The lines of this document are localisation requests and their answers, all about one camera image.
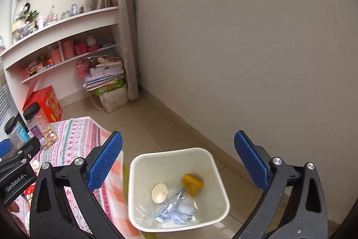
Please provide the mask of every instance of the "pink container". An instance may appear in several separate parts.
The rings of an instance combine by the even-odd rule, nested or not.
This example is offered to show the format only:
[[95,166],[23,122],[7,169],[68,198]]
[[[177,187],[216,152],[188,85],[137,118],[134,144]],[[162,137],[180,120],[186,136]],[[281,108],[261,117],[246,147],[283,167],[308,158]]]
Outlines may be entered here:
[[78,45],[75,45],[75,51],[76,51],[76,55],[81,55],[84,53],[87,53],[87,43],[80,43]]
[[51,58],[52,58],[53,65],[62,62],[60,48],[51,51]]
[[21,70],[21,74],[22,74],[24,80],[30,77],[30,72],[29,72],[28,68]]
[[65,59],[70,59],[76,56],[73,40],[64,42],[62,44],[62,48],[63,48],[63,53],[65,55]]

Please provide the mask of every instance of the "bottle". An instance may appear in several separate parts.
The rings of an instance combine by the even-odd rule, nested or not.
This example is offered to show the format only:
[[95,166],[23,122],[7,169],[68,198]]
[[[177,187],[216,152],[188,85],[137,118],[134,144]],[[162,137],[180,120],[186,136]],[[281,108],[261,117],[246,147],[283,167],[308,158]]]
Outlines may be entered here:
[[37,26],[39,27],[39,30],[44,28],[44,18],[43,17],[38,17],[37,19]]
[[31,133],[40,140],[41,147],[47,149],[57,141],[57,135],[38,102],[24,110],[24,118]]
[[6,154],[7,157],[14,155],[21,146],[30,140],[30,136],[15,117],[11,117],[8,120],[5,124],[4,131],[10,141],[10,151]]
[[159,209],[158,216],[155,218],[158,223],[164,223],[171,218],[173,213],[181,204],[181,201],[185,198],[185,192],[186,188],[181,187],[180,190],[175,192],[175,194],[167,201],[167,203]]

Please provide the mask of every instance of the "paper cup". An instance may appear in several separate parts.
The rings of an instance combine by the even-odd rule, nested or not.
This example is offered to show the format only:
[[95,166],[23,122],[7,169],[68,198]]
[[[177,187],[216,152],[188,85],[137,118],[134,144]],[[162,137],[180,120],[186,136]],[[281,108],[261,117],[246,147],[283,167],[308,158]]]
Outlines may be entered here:
[[155,203],[162,203],[168,195],[168,189],[164,183],[158,183],[152,190],[152,200]]

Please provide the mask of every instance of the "purple label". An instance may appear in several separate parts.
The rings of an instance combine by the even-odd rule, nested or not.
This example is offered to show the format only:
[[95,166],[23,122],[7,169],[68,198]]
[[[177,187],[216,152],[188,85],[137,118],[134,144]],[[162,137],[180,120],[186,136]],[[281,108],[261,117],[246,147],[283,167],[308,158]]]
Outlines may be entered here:
[[34,126],[31,129],[32,134],[39,140],[41,140],[42,138],[44,138],[44,135],[41,133],[40,129],[38,126]]

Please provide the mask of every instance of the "jar with nuts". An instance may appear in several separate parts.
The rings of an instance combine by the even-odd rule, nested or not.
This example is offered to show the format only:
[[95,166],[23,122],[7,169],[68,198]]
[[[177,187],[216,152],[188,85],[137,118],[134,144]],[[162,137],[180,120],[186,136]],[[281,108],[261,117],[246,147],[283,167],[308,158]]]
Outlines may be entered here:
[[38,102],[24,110],[24,118],[31,133],[40,140],[41,147],[47,149],[57,141],[57,135],[51,127]]

